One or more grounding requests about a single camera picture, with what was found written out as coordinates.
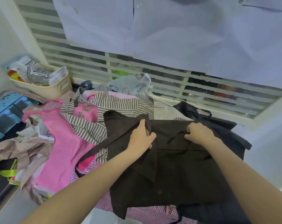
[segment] blue storage container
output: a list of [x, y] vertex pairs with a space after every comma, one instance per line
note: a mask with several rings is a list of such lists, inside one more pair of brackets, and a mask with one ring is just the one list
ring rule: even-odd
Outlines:
[[11, 92], [0, 100], [0, 139], [4, 137], [15, 124], [20, 123], [23, 109], [37, 105], [38, 101]]

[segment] right hand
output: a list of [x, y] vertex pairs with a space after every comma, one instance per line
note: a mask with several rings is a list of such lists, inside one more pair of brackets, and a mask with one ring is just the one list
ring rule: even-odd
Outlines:
[[187, 126], [187, 131], [190, 134], [186, 134], [185, 139], [203, 147], [206, 143], [213, 141], [216, 138], [212, 130], [202, 125], [202, 123], [190, 123]]

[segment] polka dot fabric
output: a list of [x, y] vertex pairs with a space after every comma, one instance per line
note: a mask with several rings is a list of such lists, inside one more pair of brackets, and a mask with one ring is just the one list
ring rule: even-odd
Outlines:
[[[94, 159], [84, 171], [78, 169], [78, 172], [87, 174], [100, 165], [102, 164], [97, 163]], [[74, 171], [71, 175], [70, 183], [75, 182], [76, 180], [78, 180], [78, 177]], [[104, 197], [98, 202], [95, 207], [105, 211], [113, 212], [110, 191], [106, 192]], [[169, 224], [171, 222], [177, 221], [179, 218], [175, 207], [171, 207], [169, 209], [169, 214], [166, 214], [166, 206], [128, 208], [126, 217], [137, 220], [144, 224]], [[197, 221], [183, 217], [182, 221], [179, 223], [197, 224]]]

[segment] pink gingham fabric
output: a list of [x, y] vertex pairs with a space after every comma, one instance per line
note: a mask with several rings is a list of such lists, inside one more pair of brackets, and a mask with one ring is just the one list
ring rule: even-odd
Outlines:
[[[71, 125], [60, 114], [62, 104], [59, 101], [49, 101], [41, 113], [44, 124], [55, 138], [55, 143], [47, 163], [36, 179], [36, 184], [55, 193], [67, 186], [76, 163], [94, 147], [73, 132]], [[96, 122], [97, 107], [79, 105], [75, 108], [74, 115]]]
[[[100, 165], [102, 164], [97, 163], [94, 159], [84, 171], [78, 171], [80, 173], [86, 174]], [[75, 182], [76, 180], [78, 180], [78, 177], [74, 171], [71, 175], [71, 181], [69, 182], [69, 184]], [[113, 212], [110, 191], [106, 192], [104, 197], [98, 202], [95, 207], [105, 211]], [[144, 224], [169, 224], [171, 222], [177, 221], [179, 218], [176, 208], [169, 209], [169, 214], [166, 214], [166, 206], [128, 208], [126, 217], [137, 220]], [[179, 223], [197, 224], [197, 221], [183, 217], [182, 221]]]

